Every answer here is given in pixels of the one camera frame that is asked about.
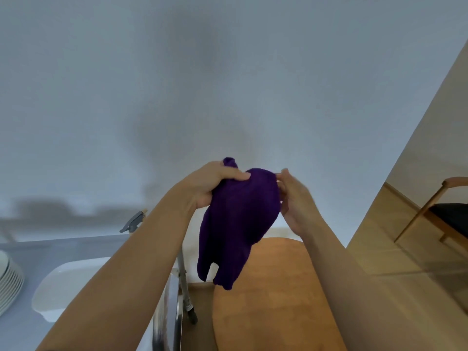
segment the purple fabric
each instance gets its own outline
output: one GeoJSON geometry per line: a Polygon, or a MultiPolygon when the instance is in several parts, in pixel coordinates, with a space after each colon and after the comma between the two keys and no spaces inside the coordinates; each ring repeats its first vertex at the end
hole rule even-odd
{"type": "MultiPolygon", "coordinates": [[[[237,167],[233,158],[223,162],[237,167]]],[[[223,180],[213,190],[200,228],[198,277],[206,281],[215,263],[219,269],[213,282],[226,290],[232,289],[252,245],[270,229],[281,207],[275,174],[260,168],[248,172],[247,181],[223,180]]]]}

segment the hand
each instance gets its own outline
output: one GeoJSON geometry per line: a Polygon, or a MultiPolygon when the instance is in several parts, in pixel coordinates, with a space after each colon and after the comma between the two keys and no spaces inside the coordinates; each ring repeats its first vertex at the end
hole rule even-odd
{"type": "Polygon", "coordinates": [[[210,205],[211,191],[219,185],[221,180],[245,181],[249,178],[249,172],[242,172],[238,168],[224,166],[222,161],[212,161],[192,172],[181,183],[193,190],[195,208],[202,208],[210,205]]]}
{"type": "Polygon", "coordinates": [[[311,225],[325,223],[307,187],[287,168],[276,174],[276,178],[282,201],[281,214],[295,234],[304,238],[311,225]]]}

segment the stack of plates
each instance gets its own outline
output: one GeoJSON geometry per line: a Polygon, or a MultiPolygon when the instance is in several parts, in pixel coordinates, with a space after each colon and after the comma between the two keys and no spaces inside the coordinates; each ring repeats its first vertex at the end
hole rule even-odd
{"type": "Polygon", "coordinates": [[[0,315],[12,305],[24,283],[21,269],[0,250],[0,315]]]}

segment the chair armrest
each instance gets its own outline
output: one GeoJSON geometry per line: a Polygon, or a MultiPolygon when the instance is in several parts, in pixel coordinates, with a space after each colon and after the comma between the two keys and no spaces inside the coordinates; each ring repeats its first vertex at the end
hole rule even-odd
{"type": "Polygon", "coordinates": [[[447,188],[468,186],[468,177],[450,177],[442,182],[442,185],[447,188]]]}

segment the caster wheel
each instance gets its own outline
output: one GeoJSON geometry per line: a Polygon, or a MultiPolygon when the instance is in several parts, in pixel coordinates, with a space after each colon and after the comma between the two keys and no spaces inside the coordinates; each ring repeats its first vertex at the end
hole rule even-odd
{"type": "Polygon", "coordinates": [[[198,322],[198,317],[195,313],[195,308],[190,309],[187,312],[187,316],[189,317],[190,324],[195,325],[198,322]]]}

